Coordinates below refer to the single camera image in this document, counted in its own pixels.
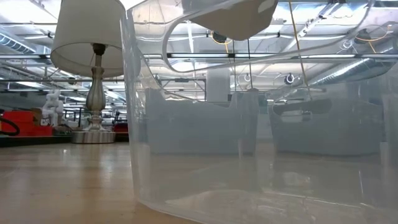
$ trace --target red furniture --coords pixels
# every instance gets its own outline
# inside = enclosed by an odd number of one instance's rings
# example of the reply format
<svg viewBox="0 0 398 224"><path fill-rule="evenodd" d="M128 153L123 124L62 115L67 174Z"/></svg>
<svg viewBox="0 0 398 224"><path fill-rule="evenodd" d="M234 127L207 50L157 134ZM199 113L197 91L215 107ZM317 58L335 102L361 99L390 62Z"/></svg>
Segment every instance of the red furniture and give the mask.
<svg viewBox="0 0 398 224"><path fill-rule="evenodd" d="M34 124L34 116L31 111L6 111L2 117L18 126L20 133L17 136L52 136L51 126L36 126ZM5 132L15 131L7 123L2 123L1 128Z"/></svg>

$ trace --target fluorescent light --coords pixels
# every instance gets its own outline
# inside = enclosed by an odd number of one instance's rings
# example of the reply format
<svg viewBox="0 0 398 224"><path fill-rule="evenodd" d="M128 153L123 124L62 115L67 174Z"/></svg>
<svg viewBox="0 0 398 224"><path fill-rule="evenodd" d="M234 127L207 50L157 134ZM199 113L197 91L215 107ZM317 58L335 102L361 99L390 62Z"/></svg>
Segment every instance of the fluorescent light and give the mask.
<svg viewBox="0 0 398 224"><path fill-rule="evenodd" d="M107 84L104 84L104 86L106 87L106 88L108 88L108 89L111 89L111 90L115 90L115 89L118 89L118 90L120 90L120 89L124 89L124 84L118 84L118 85L113 85L113 84L110 84L110 85L107 85Z"/></svg>
<svg viewBox="0 0 398 224"><path fill-rule="evenodd" d="M40 35L40 36L33 36L33 37L24 37L25 40L37 40L37 39L44 39L48 38L47 35Z"/></svg>
<svg viewBox="0 0 398 224"><path fill-rule="evenodd" d="M17 82L17 83L21 84L21 85L33 87L33 88L44 88L45 87L45 86L43 86L41 84L34 83L34 82Z"/></svg>
<svg viewBox="0 0 398 224"><path fill-rule="evenodd" d="M0 59L49 59L49 55L0 55Z"/></svg>
<svg viewBox="0 0 398 224"><path fill-rule="evenodd" d="M76 100L76 101L86 101L86 98L84 98L84 97L77 97L77 96L69 97L68 96L68 98Z"/></svg>
<svg viewBox="0 0 398 224"><path fill-rule="evenodd" d="M66 76L68 76L68 77L76 78L76 77L75 77L74 75L72 75L71 73L66 72L66 71L63 71L63 70L59 70L58 72L60 72L61 74L66 75Z"/></svg>
<svg viewBox="0 0 398 224"><path fill-rule="evenodd" d="M271 56L271 55L275 55L275 54L250 54L251 58L254 57L266 57L266 56ZM236 58L248 58L249 54L235 54Z"/></svg>
<svg viewBox="0 0 398 224"><path fill-rule="evenodd" d="M105 94L107 96L110 96L110 97L114 98L114 99L119 99L120 98L120 96L118 94L116 94L116 93L114 93L112 91L107 91Z"/></svg>
<svg viewBox="0 0 398 224"><path fill-rule="evenodd" d="M122 5L124 6L124 8L126 9L130 9L133 6L136 6L138 4L140 4L141 2L143 2L145 0L120 0L120 2L122 3Z"/></svg>
<svg viewBox="0 0 398 224"><path fill-rule="evenodd" d="M181 72L193 70L192 62L177 62L172 66L174 69Z"/></svg>
<svg viewBox="0 0 398 224"><path fill-rule="evenodd" d="M161 59L161 58L162 58L162 55L157 55L157 54L153 54L153 55L144 55L144 58Z"/></svg>
<svg viewBox="0 0 398 224"><path fill-rule="evenodd" d="M51 90L42 90L42 91L51 91ZM74 91L74 90L59 90L59 91Z"/></svg>
<svg viewBox="0 0 398 224"><path fill-rule="evenodd" d="M228 57L228 54L171 54L172 58L223 58L223 57Z"/></svg>
<svg viewBox="0 0 398 224"><path fill-rule="evenodd" d="M309 55L309 56L301 56L301 58L353 58L355 55Z"/></svg>
<svg viewBox="0 0 398 224"><path fill-rule="evenodd" d="M63 107L64 108L69 108L69 107L72 107L72 108L83 108L84 105L63 105Z"/></svg>
<svg viewBox="0 0 398 224"><path fill-rule="evenodd" d="M84 102L69 102L69 103L64 104L64 105L76 106L76 105L85 105L85 104L86 103L84 103Z"/></svg>
<svg viewBox="0 0 398 224"><path fill-rule="evenodd" d="M117 92L117 91L126 91L126 90L125 89L112 89L112 90L105 90L105 91Z"/></svg>
<svg viewBox="0 0 398 224"><path fill-rule="evenodd" d="M21 90L18 90L18 89L15 89L15 90L7 90L7 91L40 91L40 90L36 90L36 89L21 89Z"/></svg>

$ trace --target white lampshade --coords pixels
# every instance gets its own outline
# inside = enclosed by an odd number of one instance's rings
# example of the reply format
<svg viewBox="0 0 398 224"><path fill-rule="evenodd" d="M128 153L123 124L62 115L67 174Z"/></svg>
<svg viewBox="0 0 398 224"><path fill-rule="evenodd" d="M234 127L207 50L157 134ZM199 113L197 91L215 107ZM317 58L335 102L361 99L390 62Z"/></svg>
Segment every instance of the white lampshade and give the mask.
<svg viewBox="0 0 398 224"><path fill-rule="evenodd" d="M92 44L108 47L102 56L104 77L123 74L120 18L125 13L117 0L63 0L51 51L56 67L91 77L95 64Z"/></svg>

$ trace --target ceiling light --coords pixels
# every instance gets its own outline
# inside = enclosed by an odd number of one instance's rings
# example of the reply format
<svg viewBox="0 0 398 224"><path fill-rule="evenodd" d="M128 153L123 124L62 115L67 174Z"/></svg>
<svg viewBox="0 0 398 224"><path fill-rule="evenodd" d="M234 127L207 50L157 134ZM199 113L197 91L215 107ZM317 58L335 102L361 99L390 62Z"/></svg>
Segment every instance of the ceiling light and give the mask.
<svg viewBox="0 0 398 224"><path fill-rule="evenodd" d="M291 85L294 82L294 75L292 75L291 73L285 76L285 84L286 85Z"/></svg>
<svg viewBox="0 0 398 224"><path fill-rule="evenodd" d="M24 37L25 40L37 40L37 39L44 39L48 38L46 35L38 35L38 36L33 36L33 37Z"/></svg>
<svg viewBox="0 0 398 224"><path fill-rule="evenodd" d="M266 56L272 56L272 55L275 55L275 54L250 54L250 57L251 58L254 58L254 57L266 57ZM236 58L248 58L249 54L235 54L235 57Z"/></svg>
<svg viewBox="0 0 398 224"><path fill-rule="evenodd" d="M62 75L66 75L66 76L68 76L68 77L72 77L72 78L74 78L75 76L74 75L72 75L71 73L69 73L69 72L66 72L66 71L63 71L63 70L59 70L59 72L62 74Z"/></svg>
<svg viewBox="0 0 398 224"><path fill-rule="evenodd" d="M49 55L0 55L0 59L49 59Z"/></svg>
<svg viewBox="0 0 398 224"><path fill-rule="evenodd" d="M72 99L72 100L76 100L76 101L86 101L86 98L84 98L84 97L77 97L77 96L69 97L68 96L68 98Z"/></svg>
<svg viewBox="0 0 398 224"><path fill-rule="evenodd" d="M335 55L307 55L307 56L301 56L301 58L353 58L355 55L353 54L335 54Z"/></svg>
<svg viewBox="0 0 398 224"><path fill-rule="evenodd" d="M170 54L171 58L223 58L228 54Z"/></svg>
<svg viewBox="0 0 398 224"><path fill-rule="evenodd" d="M138 4L140 4L141 2L143 2L145 0L120 0L120 2L122 3L122 5L126 8L126 9L130 9L133 6L136 6Z"/></svg>
<svg viewBox="0 0 398 224"><path fill-rule="evenodd" d="M250 80L251 80L251 77L249 76L249 74L246 74L246 75L244 76L244 81L250 82Z"/></svg>
<svg viewBox="0 0 398 224"><path fill-rule="evenodd" d="M111 90L123 90L124 89L124 84L104 84L106 88L111 89Z"/></svg>
<svg viewBox="0 0 398 224"><path fill-rule="evenodd" d="M107 96L110 96L110 97L114 98L114 99L119 99L120 98L120 96L118 94L114 93L113 91L107 91L105 94Z"/></svg>
<svg viewBox="0 0 398 224"><path fill-rule="evenodd" d="M69 108L69 107L72 107L72 108L83 108L84 105L68 105L68 104L64 104L63 107L65 107L65 108Z"/></svg>
<svg viewBox="0 0 398 224"><path fill-rule="evenodd" d="M15 90L7 90L7 91L40 91L40 90L36 90L36 89L15 89Z"/></svg>
<svg viewBox="0 0 398 224"><path fill-rule="evenodd" d="M144 58L151 58L151 59L161 59L162 55L160 54L153 54L153 55L144 55Z"/></svg>
<svg viewBox="0 0 398 224"><path fill-rule="evenodd" d="M33 88L45 88L44 85L34 83L34 82L17 82L18 84L33 87Z"/></svg>

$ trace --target floor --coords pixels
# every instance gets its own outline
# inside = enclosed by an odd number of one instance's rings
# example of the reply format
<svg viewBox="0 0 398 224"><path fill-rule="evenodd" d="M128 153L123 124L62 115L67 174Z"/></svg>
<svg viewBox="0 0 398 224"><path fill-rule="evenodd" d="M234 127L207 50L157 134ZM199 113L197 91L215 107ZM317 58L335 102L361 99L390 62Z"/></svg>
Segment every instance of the floor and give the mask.
<svg viewBox="0 0 398 224"><path fill-rule="evenodd" d="M127 143L0 149L0 224L184 223L135 202Z"/></svg>
<svg viewBox="0 0 398 224"><path fill-rule="evenodd" d="M398 168L384 149L323 157L264 143L239 158L136 147L141 200L201 222L398 223ZM194 224L137 203L130 160L127 143L1 148L0 224Z"/></svg>

